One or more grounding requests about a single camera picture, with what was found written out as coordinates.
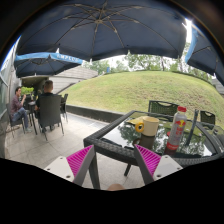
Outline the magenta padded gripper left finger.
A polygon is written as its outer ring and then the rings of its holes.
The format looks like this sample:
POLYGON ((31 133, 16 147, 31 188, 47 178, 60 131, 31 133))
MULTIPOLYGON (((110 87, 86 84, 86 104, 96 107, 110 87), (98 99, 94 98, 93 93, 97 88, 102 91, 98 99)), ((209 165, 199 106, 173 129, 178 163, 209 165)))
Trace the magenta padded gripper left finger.
POLYGON ((90 145, 68 157, 59 156, 45 168, 45 171, 81 186, 94 155, 94 146, 90 145))

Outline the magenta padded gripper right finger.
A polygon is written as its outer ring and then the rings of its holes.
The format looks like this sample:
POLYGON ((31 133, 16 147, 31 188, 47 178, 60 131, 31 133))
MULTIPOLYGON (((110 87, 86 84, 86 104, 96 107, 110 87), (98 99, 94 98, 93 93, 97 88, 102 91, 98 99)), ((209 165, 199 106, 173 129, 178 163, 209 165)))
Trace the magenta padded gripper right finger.
POLYGON ((137 144, 134 145, 134 155, 146 185, 182 169, 170 156, 160 156, 137 144))

